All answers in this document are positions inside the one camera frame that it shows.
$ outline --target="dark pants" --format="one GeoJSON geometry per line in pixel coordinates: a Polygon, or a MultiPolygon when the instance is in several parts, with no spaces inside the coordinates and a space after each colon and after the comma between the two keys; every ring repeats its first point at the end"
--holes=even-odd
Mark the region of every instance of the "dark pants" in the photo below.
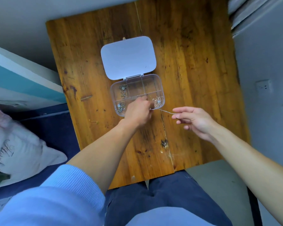
{"type": "Polygon", "coordinates": [[[126,225],[135,215],[158,207],[181,207],[213,225],[232,225],[215,201],[186,172],[108,190],[106,226],[126,225]]]}

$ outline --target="wood grain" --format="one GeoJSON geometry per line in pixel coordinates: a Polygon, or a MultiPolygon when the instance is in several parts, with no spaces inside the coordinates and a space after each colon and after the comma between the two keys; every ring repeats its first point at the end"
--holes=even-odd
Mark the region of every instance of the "wood grain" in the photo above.
{"type": "MultiPolygon", "coordinates": [[[[80,149],[121,119],[112,105],[110,86],[115,81],[104,72],[102,46],[141,35],[154,45],[153,72],[162,79],[164,110],[202,107],[249,142],[226,0],[139,0],[46,26],[80,149]]],[[[213,145],[156,110],[128,144],[110,188],[221,158],[213,145]],[[165,140],[168,146],[163,148],[165,140]]]]}

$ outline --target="gray floor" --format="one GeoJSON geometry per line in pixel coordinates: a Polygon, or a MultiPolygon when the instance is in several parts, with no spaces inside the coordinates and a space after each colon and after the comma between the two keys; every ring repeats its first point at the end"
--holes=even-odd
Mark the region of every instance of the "gray floor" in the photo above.
{"type": "Polygon", "coordinates": [[[233,226],[254,225],[246,185],[226,161],[219,160],[186,171],[223,209],[233,226]]]}

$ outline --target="teal panel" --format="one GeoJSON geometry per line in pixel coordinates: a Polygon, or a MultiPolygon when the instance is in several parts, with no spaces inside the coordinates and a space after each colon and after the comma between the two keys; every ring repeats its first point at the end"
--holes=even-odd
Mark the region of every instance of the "teal panel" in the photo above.
{"type": "Polygon", "coordinates": [[[0,87],[18,93],[66,103],[63,93],[49,89],[0,66],[0,87]]]}

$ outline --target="wall socket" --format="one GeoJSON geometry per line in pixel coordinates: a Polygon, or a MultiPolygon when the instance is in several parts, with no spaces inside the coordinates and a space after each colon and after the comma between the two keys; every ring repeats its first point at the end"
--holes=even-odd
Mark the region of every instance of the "wall socket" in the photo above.
{"type": "Polygon", "coordinates": [[[272,93],[272,84],[271,80],[261,80],[255,83],[257,94],[259,96],[267,96],[272,93]]]}

